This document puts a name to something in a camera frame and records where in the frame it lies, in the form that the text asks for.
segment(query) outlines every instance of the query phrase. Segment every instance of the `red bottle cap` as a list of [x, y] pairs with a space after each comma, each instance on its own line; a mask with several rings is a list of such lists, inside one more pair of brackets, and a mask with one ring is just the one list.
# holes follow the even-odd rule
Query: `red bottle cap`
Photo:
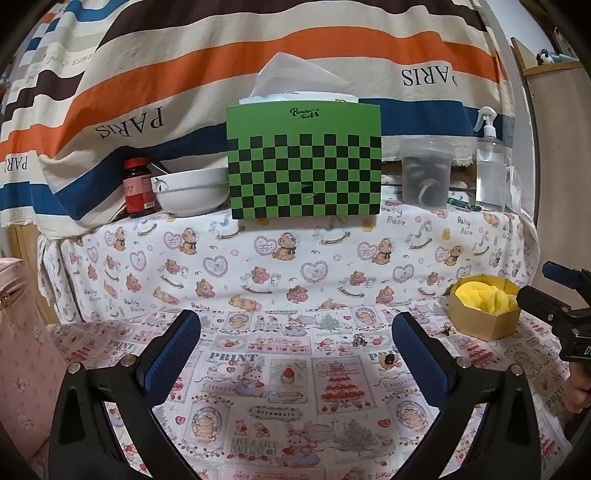
[[129, 158], [123, 163], [123, 167], [127, 170], [128, 168], [141, 167], [147, 165], [150, 161], [146, 157]]

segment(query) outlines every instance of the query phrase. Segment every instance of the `printed tablecloth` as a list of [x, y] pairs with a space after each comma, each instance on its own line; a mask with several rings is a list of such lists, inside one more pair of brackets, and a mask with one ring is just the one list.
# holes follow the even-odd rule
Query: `printed tablecloth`
[[518, 286], [533, 277], [540, 247], [527, 217], [429, 211], [382, 197], [376, 216], [233, 220], [222, 209], [128, 218], [75, 239], [40, 237], [40, 289], [70, 323], [166, 305], [250, 314], [263, 305], [388, 304], [440, 296], [471, 274]]
[[[525, 313], [515, 335], [498, 342], [481, 342], [453, 326], [446, 336], [445, 307], [444, 297], [292, 312], [268, 303], [258, 312], [201, 311], [197, 348], [154, 413], [203, 480], [389, 480], [437, 415], [402, 360], [390, 370], [379, 365], [380, 354], [396, 351], [393, 316], [408, 310], [454, 356], [488, 368], [524, 367], [548, 478], [570, 449], [558, 421], [567, 376], [558, 342]], [[104, 367], [139, 354], [178, 312], [50, 329], [68, 362]], [[353, 347], [356, 332], [366, 346]], [[146, 472], [116, 406], [109, 404], [108, 412], [130, 464]], [[461, 464], [482, 414], [477, 408], [446, 472]]]

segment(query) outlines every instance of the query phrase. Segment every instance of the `green checkered box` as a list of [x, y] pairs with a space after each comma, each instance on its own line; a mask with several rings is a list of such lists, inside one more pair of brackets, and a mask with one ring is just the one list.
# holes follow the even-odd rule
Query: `green checkered box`
[[379, 106], [298, 100], [228, 107], [234, 219], [376, 215]]

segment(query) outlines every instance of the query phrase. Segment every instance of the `gold box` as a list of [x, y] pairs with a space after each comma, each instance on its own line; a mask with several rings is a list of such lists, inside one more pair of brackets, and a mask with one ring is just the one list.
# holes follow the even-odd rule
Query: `gold box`
[[471, 275], [470, 277], [459, 279], [449, 294], [449, 317], [457, 331], [471, 337], [479, 338], [485, 342], [492, 342], [499, 338], [512, 335], [519, 322], [521, 309], [511, 310], [502, 315], [494, 315], [466, 307], [456, 297], [456, 289], [469, 281], [481, 281], [487, 285], [497, 287], [509, 295], [517, 295], [519, 291], [519, 287], [511, 280], [494, 275]]

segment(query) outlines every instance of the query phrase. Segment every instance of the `tissue box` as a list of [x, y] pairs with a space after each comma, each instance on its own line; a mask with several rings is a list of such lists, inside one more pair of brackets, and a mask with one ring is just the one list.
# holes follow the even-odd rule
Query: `tissue box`
[[287, 100], [227, 114], [232, 218], [379, 213], [378, 105]]
[[449, 294], [449, 317], [458, 332], [486, 342], [492, 342], [499, 338], [512, 335], [517, 327], [517, 322], [519, 322], [521, 309], [512, 310], [503, 315], [493, 315], [466, 307], [456, 297], [456, 289], [469, 281], [481, 281], [487, 285], [497, 287], [499, 290], [503, 290], [510, 295], [517, 295], [519, 291], [519, 287], [512, 281], [494, 275], [472, 275], [458, 280]]

